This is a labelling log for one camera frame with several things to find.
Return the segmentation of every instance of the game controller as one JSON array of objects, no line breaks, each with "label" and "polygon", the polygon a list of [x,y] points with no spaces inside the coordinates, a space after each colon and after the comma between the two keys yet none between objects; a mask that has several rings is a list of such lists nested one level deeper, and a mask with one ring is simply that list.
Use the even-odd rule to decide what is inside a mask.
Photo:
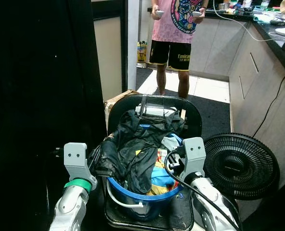
[{"label": "game controller", "polygon": [[161,17],[163,15],[164,11],[156,11],[156,14]]},{"label": "game controller", "polygon": [[201,16],[202,15],[202,13],[200,13],[200,12],[198,12],[198,11],[193,11],[192,12],[192,16],[193,17],[199,17],[199,16]]}]

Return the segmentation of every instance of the person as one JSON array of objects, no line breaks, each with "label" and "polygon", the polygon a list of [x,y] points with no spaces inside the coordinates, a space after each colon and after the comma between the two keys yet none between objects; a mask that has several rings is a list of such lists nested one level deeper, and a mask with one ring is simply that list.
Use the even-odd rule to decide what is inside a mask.
[{"label": "person", "polygon": [[[168,66],[178,71],[179,97],[187,98],[189,91],[189,61],[191,41],[196,24],[202,22],[209,0],[152,0],[152,18],[155,20],[150,52],[150,63],[157,64],[157,85],[165,95]],[[156,12],[164,11],[160,17]]]}]

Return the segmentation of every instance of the black shorts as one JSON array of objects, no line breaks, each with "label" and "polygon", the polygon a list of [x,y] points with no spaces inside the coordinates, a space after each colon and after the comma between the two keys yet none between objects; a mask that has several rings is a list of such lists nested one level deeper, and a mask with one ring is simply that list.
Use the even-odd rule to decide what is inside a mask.
[{"label": "black shorts", "polygon": [[178,71],[188,71],[191,44],[178,42],[161,42],[152,40],[150,63],[166,64]]}]

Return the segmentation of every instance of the black fan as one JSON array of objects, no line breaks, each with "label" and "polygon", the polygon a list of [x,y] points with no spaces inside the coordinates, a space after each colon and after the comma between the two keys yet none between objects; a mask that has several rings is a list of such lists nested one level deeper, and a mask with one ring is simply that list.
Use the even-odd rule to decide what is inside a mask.
[{"label": "black fan", "polygon": [[260,141],[237,133],[223,133],[204,142],[204,171],[221,193],[240,200],[255,200],[275,192],[280,169]]}]

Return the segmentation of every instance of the white handle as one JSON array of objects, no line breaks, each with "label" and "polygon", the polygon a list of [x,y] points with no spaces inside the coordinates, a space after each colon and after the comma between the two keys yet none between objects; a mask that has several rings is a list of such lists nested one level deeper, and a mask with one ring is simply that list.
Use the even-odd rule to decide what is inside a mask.
[{"label": "white handle", "polygon": [[139,204],[137,205],[127,205],[127,204],[123,204],[122,202],[118,201],[112,194],[111,190],[110,190],[110,185],[109,185],[109,182],[108,180],[106,181],[107,182],[107,191],[108,191],[108,194],[109,196],[112,198],[112,200],[117,203],[118,205],[121,205],[125,208],[143,208],[143,204],[141,202],[139,202]]}]

